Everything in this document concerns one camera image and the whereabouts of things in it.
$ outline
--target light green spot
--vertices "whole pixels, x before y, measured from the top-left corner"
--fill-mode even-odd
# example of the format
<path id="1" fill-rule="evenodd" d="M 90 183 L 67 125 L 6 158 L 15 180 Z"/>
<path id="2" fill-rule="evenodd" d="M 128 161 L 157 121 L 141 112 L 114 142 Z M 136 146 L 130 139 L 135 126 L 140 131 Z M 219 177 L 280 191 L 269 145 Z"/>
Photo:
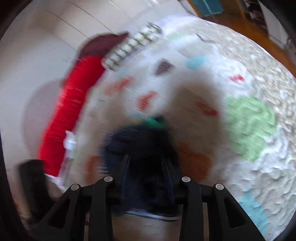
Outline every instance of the light green spot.
<path id="1" fill-rule="evenodd" d="M 256 161 L 266 146 L 264 137 L 277 129 L 275 114 L 260 100 L 228 98 L 227 130 L 232 149 L 248 161 Z"/>

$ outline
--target orange floor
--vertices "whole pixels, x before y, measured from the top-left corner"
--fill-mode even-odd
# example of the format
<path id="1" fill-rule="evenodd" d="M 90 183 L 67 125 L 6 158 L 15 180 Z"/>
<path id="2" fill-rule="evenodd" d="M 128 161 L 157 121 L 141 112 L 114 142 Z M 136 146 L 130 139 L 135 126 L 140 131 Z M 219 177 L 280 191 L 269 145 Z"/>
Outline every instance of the orange floor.
<path id="1" fill-rule="evenodd" d="M 253 40 L 282 63 L 296 77 L 296 67 L 286 57 L 284 51 L 268 38 L 266 31 L 261 27 L 254 25 L 248 20 L 242 20 L 225 14 L 216 14 L 205 17 L 204 19 L 227 26 Z"/>

